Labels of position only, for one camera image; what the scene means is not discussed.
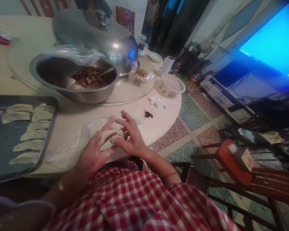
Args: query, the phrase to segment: plastic basket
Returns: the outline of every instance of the plastic basket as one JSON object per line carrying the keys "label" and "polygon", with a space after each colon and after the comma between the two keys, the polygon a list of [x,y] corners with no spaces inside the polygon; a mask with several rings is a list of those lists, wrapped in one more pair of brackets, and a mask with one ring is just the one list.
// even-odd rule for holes
{"label": "plastic basket", "polygon": [[182,94],[185,92],[185,85],[174,75],[165,74],[162,76],[160,89],[164,95],[174,98],[177,96],[177,94]]}

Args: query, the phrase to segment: terrazzo floor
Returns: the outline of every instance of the terrazzo floor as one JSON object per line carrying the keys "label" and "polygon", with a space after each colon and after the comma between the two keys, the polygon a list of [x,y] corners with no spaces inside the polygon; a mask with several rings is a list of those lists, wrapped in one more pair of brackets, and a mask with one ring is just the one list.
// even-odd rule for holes
{"label": "terrazzo floor", "polygon": [[[192,155],[214,153],[217,148],[203,149],[202,145],[220,141],[217,130],[226,124],[231,124],[229,119],[209,100],[199,89],[187,88],[182,94],[180,114],[171,129],[160,138],[152,147],[154,151],[170,162],[191,162],[203,174],[217,178],[224,182],[232,180],[225,172],[219,171],[219,164],[214,160],[194,159]],[[249,200],[241,195],[224,188],[210,188],[210,193],[248,210],[261,218],[274,222],[269,209]],[[223,211],[227,212],[224,205],[217,203]],[[289,210],[283,205],[287,223],[289,223]],[[234,220],[243,225],[243,216],[239,213],[233,215]],[[269,230],[258,223],[254,223],[255,230]]]}

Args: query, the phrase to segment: blue screen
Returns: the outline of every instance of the blue screen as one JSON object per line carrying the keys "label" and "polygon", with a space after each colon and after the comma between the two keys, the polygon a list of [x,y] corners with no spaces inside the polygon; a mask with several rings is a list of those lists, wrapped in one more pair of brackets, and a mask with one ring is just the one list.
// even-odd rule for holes
{"label": "blue screen", "polygon": [[289,4],[249,39],[240,51],[289,76]]}

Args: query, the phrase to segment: dumpling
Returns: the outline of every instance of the dumpling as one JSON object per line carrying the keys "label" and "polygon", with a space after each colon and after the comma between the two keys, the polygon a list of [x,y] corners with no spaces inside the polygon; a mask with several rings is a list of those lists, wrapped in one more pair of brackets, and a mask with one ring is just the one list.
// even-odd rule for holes
{"label": "dumpling", "polygon": [[33,131],[33,130],[40,130],[40,129],[48,129],[49,128],[50,121],[49,120],[41,120],[37,122],[30,123],[27,127],[27,131]]}
{"label": "dumpling", "polygon": [[125,134],[122,130],[110,130],[102,132],[102,139],[99,142],[100,151],[104,151],[112,146],[115,146],[110,140],[112,137],[121,136],[123,139],[125,138]]}
{"label": "dumpling", "polygon": [[31,114],[29,112],[12,112],[5,114],[1,121],[4,124],[7,124],[12,121],[17,120],[30,120]]}
{"label": "dumpling", "polygon": [[19,112],[19,111],[26,111],[26,112],[32,112],[33,106],[30,104],[15,104],[11,107],[8,107],[6,112]]}
{"label": "dumpling", "polygon": [[10,160],[9,164],[35,164],[39,156],[39,152],[25,152]]}
{"label": "dumpling", "polygon": [[52,118],[51,112],[40,111],[33,114],[31,121],[35,122],[40,120],[51,120],[51,118]]}
{"label": "dumpling", "polygon": [[44,140],[30,140],[25,141],[23,143],[17,144],[13,151],[25,151],[25,150],[36,150],[40,151],[42,149],[42,145]]}
{"label": "dumpling", "polygon": [[33,113],[39,112],[39,111],[48,111],[48,112],[54,112],[55,107],[51,105],[41,105],[36,108],[34,108]]}
{"label": "dumpling", "polygon": [[33,140],[33,139],[45,139],[47,130],[33,130],[26,132],[20,137],[21,141]]}

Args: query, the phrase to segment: red checkered clothing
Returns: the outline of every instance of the red checkered clothing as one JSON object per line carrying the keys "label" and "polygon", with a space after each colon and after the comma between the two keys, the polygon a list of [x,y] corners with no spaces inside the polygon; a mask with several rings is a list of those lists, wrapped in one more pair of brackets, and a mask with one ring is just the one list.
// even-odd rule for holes
{"label": "red checkered clothing", "polygon": [[168,190],[154,173],[134,162],[93,174],[88,188],[43,230],[239,230],[197,188]]}

